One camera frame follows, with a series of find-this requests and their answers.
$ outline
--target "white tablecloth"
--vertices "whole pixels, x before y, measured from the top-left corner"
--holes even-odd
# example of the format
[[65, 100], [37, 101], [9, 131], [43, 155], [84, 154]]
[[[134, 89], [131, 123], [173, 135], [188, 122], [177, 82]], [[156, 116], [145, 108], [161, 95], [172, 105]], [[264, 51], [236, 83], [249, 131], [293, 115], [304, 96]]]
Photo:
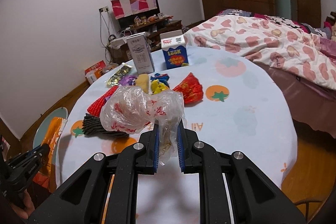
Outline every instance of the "white tablecloth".
[[[189, 72], [203, 86], [203, 100], [185, 107], [185, 127], [217, 151], [242, 151], [280, 187], [297, 155], [297, 136], [281, 90], [264, 70], [235, 54], [200, 47], [188, 47], [187, 52], [190, 66], [164, 72], [171, 88]], [[166, 69], [162, 51], [152, 57], [156, 72]], [[105, 81], [116, 70], [93, 83], [70, 113], [57, 149], [58, 186], [93, 154], [110, 155], [125, 145], [108, 135], [86, 137], [80, 130], [86, 109], [108, 90]], [[221, 91], [229, 96], [216, 100], [214, 92]], [[139, 135], [131, 135], [134, 140], [129, 141], [137, 141]], [[171, 158], [156, 175], [139, 176], [137, 214], [140, 224], [199, 223], [198, 175], [182, 174], [178, 158]]]

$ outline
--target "metal screw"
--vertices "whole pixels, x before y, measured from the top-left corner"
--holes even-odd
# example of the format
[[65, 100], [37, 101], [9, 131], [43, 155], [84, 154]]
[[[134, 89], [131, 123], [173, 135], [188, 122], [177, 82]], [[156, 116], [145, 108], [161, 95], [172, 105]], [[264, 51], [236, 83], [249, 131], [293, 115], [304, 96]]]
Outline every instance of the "metal screw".
[[93, 156], [94, 160], [102, 160], [104, 158], [104, 154], [97, 153]]
[[194, 146], [195, 146], [196, 148], [203, 148], [203, 147], [204, 147], [204, 143], [202, 143], [202, 142], [195, 142], [195, 143], [194, 143]]
[[241, 160], [244, 157], [244, 154], [241, 152], [234, 152], [233, 156], [237, 159], [237, 160]]
[[135, 143], [133, 145], [133, 148], [136, 150], [141, 150], [143, 148], [143, 144], [142, 143]]

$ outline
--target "wooden floor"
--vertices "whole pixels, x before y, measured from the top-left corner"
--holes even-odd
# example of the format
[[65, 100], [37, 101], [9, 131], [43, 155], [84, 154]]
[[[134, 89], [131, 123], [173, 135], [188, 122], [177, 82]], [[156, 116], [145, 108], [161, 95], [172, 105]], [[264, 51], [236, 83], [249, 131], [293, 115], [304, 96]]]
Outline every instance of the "wooden floor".
[[51, 108], [48, 109], [46, 113], [44, 113], [22, 136], [20, 143], [22, 146], [22, 151], [26, 152], [33, 148], [33, 140], [37, 129], [43, 120], [55, 109], [59, 107], [66, 107], [68, 110], [68, 114], [70, 114], [77, 100], [84, 94], [84, 92], [89, 88], [89, 83], [84, 82], [76, 87], [69, 94], [60, 99], [56, 104], [54, 104]]
[[[48, 110], [21, 139], [22, 151], [32, 149], [35, 132], [46, 115], [61, 106], [66, 107], [70, 113], [87, 88], [88, 85], [82, 84]], [[325, 132], [312, 130], [304, 123], [294, 121], [294, 125], [298, 135], [298, 157], [282, 184], [282, 191], [294, 203], [303, 199], [325, 200], [336, 178], [336, 140]], [[319, 206], [319, 203], [311, 204], [309, 215]], [[299, 206], [299, 209], [305, 214], [304, 205]]]

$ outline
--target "pink bed skirt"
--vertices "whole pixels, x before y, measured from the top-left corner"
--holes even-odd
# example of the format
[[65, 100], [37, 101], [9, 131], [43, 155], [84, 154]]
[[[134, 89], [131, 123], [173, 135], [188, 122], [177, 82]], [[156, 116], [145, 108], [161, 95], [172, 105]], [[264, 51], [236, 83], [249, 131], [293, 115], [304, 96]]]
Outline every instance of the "pink bed skirt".
[[294, 120], [336, 138], [336, 91], [323, 89], [302, 78], [299, 81], [295, 75], [283, 70], [257, 65], [281, 89]]

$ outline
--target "white milk carton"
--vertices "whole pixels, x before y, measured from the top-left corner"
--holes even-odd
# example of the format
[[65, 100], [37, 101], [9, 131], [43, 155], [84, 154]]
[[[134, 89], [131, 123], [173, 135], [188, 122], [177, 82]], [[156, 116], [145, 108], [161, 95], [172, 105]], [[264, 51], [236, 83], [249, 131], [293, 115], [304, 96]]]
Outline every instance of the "white milk carton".
[[167, 69], [174, 69], [189, 65], [182, 30], [162, 33], [160, 34], [160, 39]]
[[127, 45], [138, 74], [154, 72], [154, 63], [151, 55], [151, 48], [147, 43], [145, 33], [137, 33], [127, 37]]

